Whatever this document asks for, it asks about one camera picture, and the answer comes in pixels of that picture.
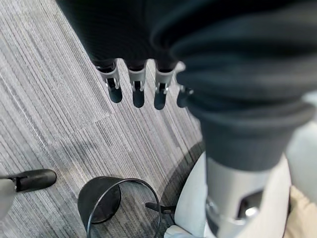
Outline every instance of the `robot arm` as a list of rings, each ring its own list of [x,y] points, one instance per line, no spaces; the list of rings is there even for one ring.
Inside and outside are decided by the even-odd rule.
[[[135,62],[157,60],[157,109],[175,63],[185,63],[179,99],[200,120],[206,144],[208,223],[217,237],[234,237],[258,213],[293,131],[314,115],[301,97],[317,88],[316,2],[57,2],[114,102],[122,93],[109,59],[126,61],[136,106],[144,79]]]

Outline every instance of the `metal bracket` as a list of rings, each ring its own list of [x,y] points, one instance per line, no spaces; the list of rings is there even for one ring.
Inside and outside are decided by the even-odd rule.
[[[132,91],[135,92],[136,87],[135,87],[135,82],[140,82],[140,91],[144,90],[144,85],[145,85],[145,71],[146,68],[144,67],[140,71],[132,71],[128,70],[129,72],[129,77],[130,77],[130,84],[132,87]]]
[[[159,93],[159,91],[164,87],[163,93],[167,94],[168,88],[172,81],[172,77],[174,74],[174,70],[170,72],[160,72],[157,68],[155,71],[155,92]]]
[[[109,72],[109,73],[105,73],[105,72],[101,72],[99,71],[101,77],[103,78],[103,81],[105,82],[106,84],[106,87],[109,89],[111,88],[111,83],[109,83],[109,79],[113,79],[114,81],[114,87],[115,89],[119,89],[120,88],[120,77],[119,77],[119,72],[118,72],[118,67],[116,65],[116,62],[115,62],[115,67],[114,67],[114,70]]]

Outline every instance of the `dark gray fabric sleeve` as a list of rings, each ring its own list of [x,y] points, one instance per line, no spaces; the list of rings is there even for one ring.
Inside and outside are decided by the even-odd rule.
[[[272,168],[314,108],[317,4],[296,0],[58,0],[92,62],[181,60],[207,157]]]

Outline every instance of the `gray carpet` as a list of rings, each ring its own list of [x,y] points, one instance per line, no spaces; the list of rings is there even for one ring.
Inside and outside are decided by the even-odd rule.
[[[165,109],[154,109],[152,61],[145,106],[134,108],[119,66],[124,98],[116,105],[53,0],[1,0],[0,174],[58,175],[53,187],[17,196],[0,226],[5,238],[85,237],[77,197],[96,176],[143,179],[162,204],[177,202],[203,150],[199,124],[177,107],[175,83]]]

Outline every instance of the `black trash can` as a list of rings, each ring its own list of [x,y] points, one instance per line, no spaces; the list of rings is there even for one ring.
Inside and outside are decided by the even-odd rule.
[[[145,207],[157,204],[158,212]],[[97,177],[78,197],[78,210],[87,238],[156,238],[161,212],[153,188],[137,178]]]

